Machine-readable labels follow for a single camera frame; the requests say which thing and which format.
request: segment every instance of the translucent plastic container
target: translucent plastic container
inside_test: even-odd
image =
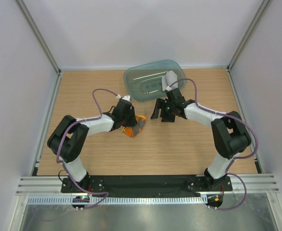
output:
[[[166,71],[174,71],[178,79],[186,78],[181,67],[172,60],[162,60],[128,69],[124,73],[124,82],[131,97],[137,101],[153,100],[166,97],[162,91],[161,78]],[[179,82],[179,89],[184,88],[186,80]]]

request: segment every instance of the wooden table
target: wooden table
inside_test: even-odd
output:
[[[224,112],[238,111],[225,69],[186,69],[186,77],[195,80],[198,102],[203,106]],[[124,96],[128,94],[124,70],[65,72],[55,102],[48,135],[52,134],[63,116],[92,117],[99,112],[91,93],[96,88],[107,88]],[[193,85],[187,82],[181,91],[185,99],[194,99]],[[97,92],[103,111],[116,105],[117,99],[108,92]],[[91,175],[175,175],[203,174],[213,161],[216,152],[213,135],[194,121],[176,118],[175,123],[150,120],[155,100],[132,100],[136,114],[145,115],[144,129],[135,138],[121,129],[88,137],[81,160]],[[250,153],[247,149],[243,155]],[[56,164],[55,155],[45,145],[38,175],[57,175],[62,166]],[[236,161],[230,172],[257,173],[254,160]]]

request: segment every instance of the gray floor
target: gray floor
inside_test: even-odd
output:
[[[236,205],[243,195],[227,194],[223,207]],[[205,205],[100,206],[71,211],[71,206],[28,205],[22,231],[277,231],[267,196],[249,194],[232,211],[214,211]],[[42,219],[53,219],[44,222]]]

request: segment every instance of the orange and gray cloth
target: orange and gray cloth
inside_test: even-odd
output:
[[[123,132],[130,136],[130,137],[135,137],[139,132],[142,131],[144,125],[145,125],[145,121],[146,121],[146,117],[143,115],[136,115],[136,120],[137,120],[137,124],[133,127],[124,127],[123,128]]]

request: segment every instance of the metal frame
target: metal frame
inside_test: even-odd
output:
[[[41,136],[39,139],[39,145],[37,148],[37,154],[36,154],[36,161],[34,163],[33,169],[37,168],[39,165],[40,157],[42,154],[42,149],[44,146],[44,142],[46,139],[48,126],[51,120],[51,115],[53,112],[54,103],[56,100],[56,96],[58,93],[58,89],[61,83],[62,79],[62,73],[59,69],[55,59],[53,58],[52,53],[50,52],[45,40],[43,39],[41,33],[39,32],[32,16],[30,15],[25,3],[23,0],[15,0],[17,5],[19,6],[22,14],[24,15],[25,19],[29,23],[34,35],[38,39],[38,42],[40,43],[42,49],[46,53],[48,59],[50,60],[51,64],[53,65],[55,71],[58,73],[58,78],[56,80],[53,94],[50,99],[48,111],[44,120],[44,126],[41,132]],[[236,87],[234,85],[233,79],[232,79],[232,73],[231,69],[233,68],[236,60],[240,56],[241,52],[243,51],[245,45],[249,41],[250,37],[252,36],[253,32],[255,31],[261,17],[264,15],[266,9],[269,7],[271,3],[271,0],[263,0],[257,13],[255,14],[251,24],[249,25],[249,28],[247,32],[245,33],[242,41],[240,42],[235,54],[233,55],[230,64],[225,66],[220,66],[221,68],[226,68],[228,72],[228,76],[230,79],[230,83],[232,86],[232,90],[234,92],[234,96],[237,102],[237,105],[239,107],[240,113],[245,120],[245,114],[241,105],[241,101],[239,99],[239,96],[237,94]],[[278,186],[276,184],[276,181],[272,174],[245,174],[245,175],[239,175],[243,181],[245,182],[247,186],[247,193],[267,193],[268,199],[270,202],[270,206],[272,209],[272,212],[274,214],[276,223],[278,225],[279,230],[282,230],[282,199],[281,195],[278,190]],[[225,193],[244,193],[243,186],[241,182],[233,176],[230,176],[231,182],[233,185],[234,190],[232,192],[225,192]],[[50,202],[50,200],[40,200],[38,199],[38,196],[41,198],[49,198],[51,201],[54,201],[56,199],[59,199],[57,202],[60,202],[63,200],[64,197],[72,197],[84,193],[79,194],[63,194],[60,193],[62,183],[59,181],[57,177],[22,177],[18,186],[18,189],[16,191],[16,207],[15,207],[15,214],[13,216],[10,231],[17,231],[21,227],[23,215],[26,209],[26,204],[30,200],[31,204],[42,204],[46,202]],[[198,200],[191,200],[191,201],[185,201],[186,204],[193,204]],[[114,204],[114,201],[110,200],[107,204]]]

